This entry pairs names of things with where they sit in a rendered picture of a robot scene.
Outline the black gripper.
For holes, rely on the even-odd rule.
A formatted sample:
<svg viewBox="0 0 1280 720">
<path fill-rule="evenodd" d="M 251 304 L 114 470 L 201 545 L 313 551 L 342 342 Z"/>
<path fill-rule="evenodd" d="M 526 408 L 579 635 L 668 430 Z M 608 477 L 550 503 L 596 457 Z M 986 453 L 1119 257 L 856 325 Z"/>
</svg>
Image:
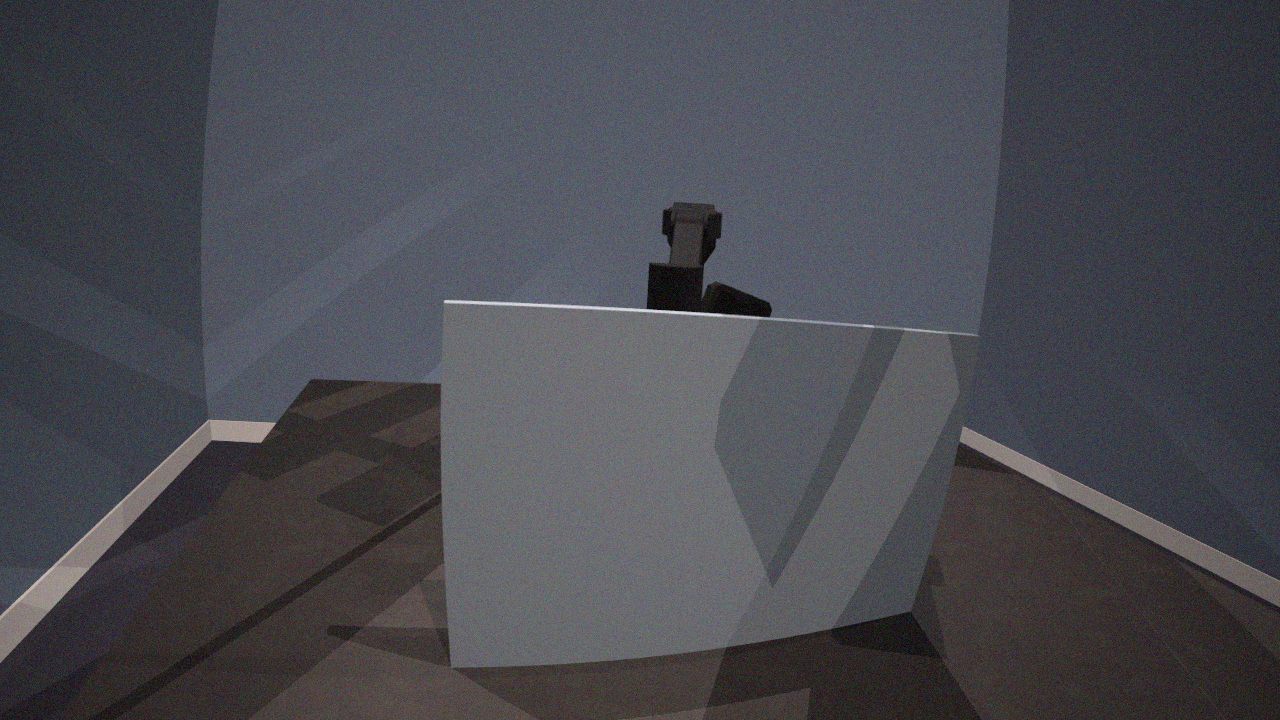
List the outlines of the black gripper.
<svg viewBox="0 0 1280 720">
<path fill-rule="evenodd" d="M 719 313 L 737 316 L 771 316 L 771 304 L 728 284 L 707 284 L 698 313 Z"/>
</svg>

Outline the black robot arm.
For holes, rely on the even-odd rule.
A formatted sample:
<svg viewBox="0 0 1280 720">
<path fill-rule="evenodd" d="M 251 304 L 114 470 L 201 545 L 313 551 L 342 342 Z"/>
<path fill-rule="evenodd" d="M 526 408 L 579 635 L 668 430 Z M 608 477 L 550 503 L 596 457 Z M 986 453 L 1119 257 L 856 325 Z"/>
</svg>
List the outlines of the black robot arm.
<svg viewBox="0 0 1280 720">
<path fill-rule="evenodd" d="M 646 309 L 698 313 L 704 264 L 721 238 L 721 218 L 714 204 L 675 202 L 663 209 L 669 263 L 649 263 Z"/>
</svg>

